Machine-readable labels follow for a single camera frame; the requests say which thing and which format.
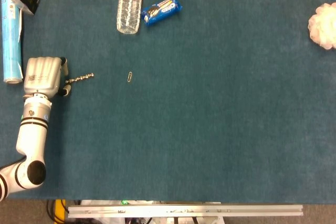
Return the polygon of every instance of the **blue table surface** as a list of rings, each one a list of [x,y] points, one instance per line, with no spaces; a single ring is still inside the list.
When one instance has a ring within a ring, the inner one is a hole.
[[[11,197],[336,203],[336,57],[307,29],[334,1],[180,0],[130,36],[118,0],[41,0],[24,69],[66,57],[95,78],[52,99],[46,181]],[[23,94],[0,83],[0,164],[19,158]]]

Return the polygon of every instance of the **blue cylinder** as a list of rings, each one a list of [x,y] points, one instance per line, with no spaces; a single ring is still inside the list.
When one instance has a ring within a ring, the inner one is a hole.
[[[4,82],[22,82],[20,10],[11,0],[1,0]]]

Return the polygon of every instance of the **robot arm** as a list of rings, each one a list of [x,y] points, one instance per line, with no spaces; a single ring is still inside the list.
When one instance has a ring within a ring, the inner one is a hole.
[[[60,89],[61,71],[68,74],[67,60],[31,58],[25,78],[25,105],[16,149],[26,159],[0,168],[0,201],[9,194],[40,186],[46,177],[44,147],[52,103],[56,93],[68,95],[70,85]]]

